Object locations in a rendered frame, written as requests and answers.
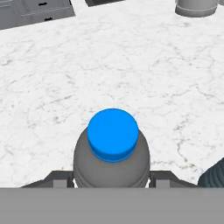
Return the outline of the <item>grey cupboard run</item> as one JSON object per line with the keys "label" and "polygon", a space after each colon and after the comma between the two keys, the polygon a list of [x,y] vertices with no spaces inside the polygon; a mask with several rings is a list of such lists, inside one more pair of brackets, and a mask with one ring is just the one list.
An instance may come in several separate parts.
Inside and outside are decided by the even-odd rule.
{"label": "grey cupboard run", "polygon": [[0,0],[0,30],[74,16],[71,0]]}

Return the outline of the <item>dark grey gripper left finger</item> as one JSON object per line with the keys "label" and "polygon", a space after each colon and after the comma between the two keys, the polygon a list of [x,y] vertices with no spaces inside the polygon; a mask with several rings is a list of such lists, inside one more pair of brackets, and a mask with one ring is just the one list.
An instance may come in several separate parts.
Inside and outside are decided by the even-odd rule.
{"label": "dark grey gripper left finger", "polygon": [[44,179],[26,185],[27,188],[74,188],[72,171],[51,171]]}

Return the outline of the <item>grey bottle with blue cap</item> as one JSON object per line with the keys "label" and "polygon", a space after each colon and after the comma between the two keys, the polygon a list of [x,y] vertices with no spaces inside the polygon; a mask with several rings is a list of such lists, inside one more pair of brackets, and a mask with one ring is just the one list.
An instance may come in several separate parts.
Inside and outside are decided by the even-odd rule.
{"label": "grey bottle with blue cap", "polygon": [[96,113],[75,146],[77,186],[144,187],[149,173],[149,146],[134,117],[119,108]]}

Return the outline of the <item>dark teal ribbed bottle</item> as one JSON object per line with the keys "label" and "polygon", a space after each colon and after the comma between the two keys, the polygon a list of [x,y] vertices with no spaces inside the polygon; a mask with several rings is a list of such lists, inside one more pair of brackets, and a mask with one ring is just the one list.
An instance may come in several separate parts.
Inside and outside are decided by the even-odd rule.
{"label": "dark teal ribbed bottle", "polygon": [[223,187],[224,188],[224,158],[207,169],[198,180],[200,187]]}

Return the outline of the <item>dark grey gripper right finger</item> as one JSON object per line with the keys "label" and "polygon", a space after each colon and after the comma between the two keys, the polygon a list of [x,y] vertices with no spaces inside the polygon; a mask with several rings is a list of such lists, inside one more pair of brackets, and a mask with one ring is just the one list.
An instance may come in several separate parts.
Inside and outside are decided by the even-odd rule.
{"label": "dark grey gripper right finger", "polygon": [[196,187],[196,185],[179,179],[171,171],[150,171],[150,188]]}

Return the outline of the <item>grey round pot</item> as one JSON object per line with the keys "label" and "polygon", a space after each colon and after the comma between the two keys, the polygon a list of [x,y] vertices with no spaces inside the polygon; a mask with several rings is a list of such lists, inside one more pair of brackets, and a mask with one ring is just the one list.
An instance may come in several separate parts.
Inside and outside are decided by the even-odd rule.
{"label": "grey round pot", "polygon": [[216,12],[220,0],[177,0],[175,13],[188,18],[203,18]]}

